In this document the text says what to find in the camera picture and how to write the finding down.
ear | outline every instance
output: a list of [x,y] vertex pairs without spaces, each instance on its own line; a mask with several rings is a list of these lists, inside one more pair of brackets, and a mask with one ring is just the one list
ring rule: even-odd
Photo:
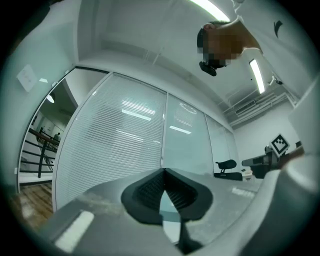
[[211,24],[211,23],[207,23],[207,24],[205,24],[205,25],[203,26],[203,29],[204,29],[205,31],[214,30],[214,29],[216,29],[216,28],[217,28],[217,27],[216,27],[215,25]]

wooden floor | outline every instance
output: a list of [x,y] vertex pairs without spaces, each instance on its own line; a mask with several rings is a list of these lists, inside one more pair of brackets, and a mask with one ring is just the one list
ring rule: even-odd
[[17,218],[38,230],[53,214],[52,183],[22,186],[20,193],[10,201]]

black metal railing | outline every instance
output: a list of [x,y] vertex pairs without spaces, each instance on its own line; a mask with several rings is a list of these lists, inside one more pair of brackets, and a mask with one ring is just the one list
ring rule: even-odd
[[[29,165],[38,165],[38,170],[20,170],[20,173],[29,173],[29,174],[34,174],[34,173],[38,173],[38,178],[41,178],[41,173],[52,173],[53,169],[52,166],[54,166],[54,164],[50,163],[51,159],[55,159],[54,157],[51,156],[47,156],[45,155],[46,150],[47,151],[51,151],[51,152],[57,152],[58,146],[59,146],[59,141],[53,139],[51,136],[47,137],[46,135],[43,135],[39,132],[36,132],[33,129],[29,129],[28,131],[29,133],[33,134],[36,136],[36,140],[38,142],[40,142],[42,145],[38,145],[35,144],[31,141],[25,140],[25,143],[28,143],[30,145],[33,145],[35,147],[38,147],[41,149],[41,154],[37,154],[34,152],[30,152],[27,150],[22,150],[23,153],[29,154],[29,155],[33,155],[33,156],[37,156],[40,157],[39,162],[34,162],[34,161],[27,161],[27,160],[21,160],[20,162],[23,164],[29,164]],[[50,168],[49,171],[43,171],[42,167],[43,166],[48,166]]]

office chair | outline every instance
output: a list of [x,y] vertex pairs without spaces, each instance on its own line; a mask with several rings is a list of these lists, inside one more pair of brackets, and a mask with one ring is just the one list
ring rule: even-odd
[[215,163],[218,164],[218,167],[221,169],[220,173],[213,174],[215,178],[242,182],[242,174],[240,172],[225,173],[226,169],[232,169],[237,166],[237,163],[235,160],[230,159],[224,162],[215,162]]

black and white square marker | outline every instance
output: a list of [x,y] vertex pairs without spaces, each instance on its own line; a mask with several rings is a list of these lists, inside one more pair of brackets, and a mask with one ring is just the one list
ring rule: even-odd
[[286,139],[279,133],[271,142],[270,146],[272,147],[273,151],[279,158],[289,147],[289,143]]

